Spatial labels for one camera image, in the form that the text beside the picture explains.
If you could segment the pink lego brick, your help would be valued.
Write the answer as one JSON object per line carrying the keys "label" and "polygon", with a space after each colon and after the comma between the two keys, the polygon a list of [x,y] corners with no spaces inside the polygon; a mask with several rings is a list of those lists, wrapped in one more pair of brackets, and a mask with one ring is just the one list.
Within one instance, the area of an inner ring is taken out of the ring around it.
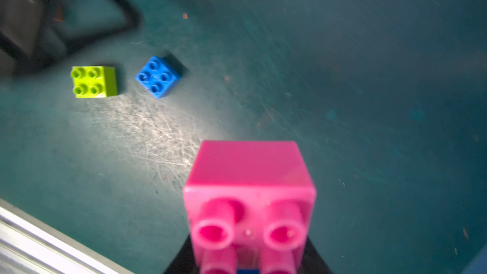
{"label": "pink lego brick", "polygon": [[316,196],[295,142],[203,142],[183,189],[200,272],[296,273]]}

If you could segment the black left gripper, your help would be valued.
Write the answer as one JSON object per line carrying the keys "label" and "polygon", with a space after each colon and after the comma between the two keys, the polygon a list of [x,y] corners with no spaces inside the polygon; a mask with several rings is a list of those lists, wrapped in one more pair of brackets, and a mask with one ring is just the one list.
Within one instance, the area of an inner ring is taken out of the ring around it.
{"label": "black left gripper", "polygon": [[68,0],[1,0],[1,75],[35,73],[103,39],[139,28],[142,16],[129,0],[110,1],[123,14],[123,25],[70,39],[58,26]]}

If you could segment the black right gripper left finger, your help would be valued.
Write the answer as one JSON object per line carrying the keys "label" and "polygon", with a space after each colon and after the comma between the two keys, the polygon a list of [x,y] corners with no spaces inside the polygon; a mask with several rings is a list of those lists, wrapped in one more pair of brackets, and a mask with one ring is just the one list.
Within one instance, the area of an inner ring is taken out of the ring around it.
{"label": "black right gripper left finger", "polygon": [[190,236],[188,236],[163,274],[198,274],[194,250]]}

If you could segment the light blue long lego brick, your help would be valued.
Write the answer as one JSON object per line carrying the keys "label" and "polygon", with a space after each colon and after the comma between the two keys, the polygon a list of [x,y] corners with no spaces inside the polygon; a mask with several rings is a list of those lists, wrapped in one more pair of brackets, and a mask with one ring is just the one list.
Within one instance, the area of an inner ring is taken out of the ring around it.
{"label": "light blue long lego brick", "polygon": [[237,270],[237,274],[260,274],[260,271],[256,269],[240,269]]}

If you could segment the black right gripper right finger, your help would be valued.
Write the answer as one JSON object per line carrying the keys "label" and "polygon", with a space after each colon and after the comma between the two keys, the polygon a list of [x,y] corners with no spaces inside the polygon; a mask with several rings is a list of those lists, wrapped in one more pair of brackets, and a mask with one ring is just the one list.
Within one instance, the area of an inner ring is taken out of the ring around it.
{"label": "black right gripper right finger", "polygon": [[302,258],[302,274],[333,274],[308,237]]}

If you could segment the dark blue lego brick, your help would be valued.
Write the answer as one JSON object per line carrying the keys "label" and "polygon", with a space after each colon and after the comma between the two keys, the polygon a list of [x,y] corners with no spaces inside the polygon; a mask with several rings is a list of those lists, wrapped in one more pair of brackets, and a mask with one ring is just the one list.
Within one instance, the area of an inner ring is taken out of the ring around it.
{"label": "dark blue lego brick", "polygon": [[160,99],[169,94],[181,79],[181,75],[165,59],[152,57],[137,73],[135,79],[153,97]]}

